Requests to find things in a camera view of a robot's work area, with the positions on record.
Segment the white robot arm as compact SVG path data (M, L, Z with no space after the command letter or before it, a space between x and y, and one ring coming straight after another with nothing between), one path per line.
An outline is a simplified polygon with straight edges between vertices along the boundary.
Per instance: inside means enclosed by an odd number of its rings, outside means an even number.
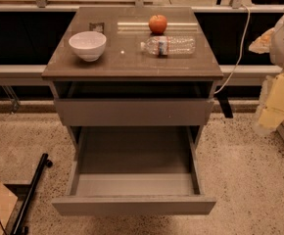
M274 28L253 41L249 50L257 54L268 53L270 61L282 69L275 77L268 76L261 87L253 129L258 135L267 135L284 120L284 15Z

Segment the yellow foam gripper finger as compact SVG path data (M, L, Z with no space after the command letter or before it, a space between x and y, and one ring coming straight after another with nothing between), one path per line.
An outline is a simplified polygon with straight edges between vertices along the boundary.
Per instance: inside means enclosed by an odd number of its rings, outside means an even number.
M284 120L284 72L268 76L261 86L253 130L258 135L275 131Z
M274 33L274 28L268 29L256 40L254 40L250 46L249 50L257 54L265 54L270 52L271 38Z

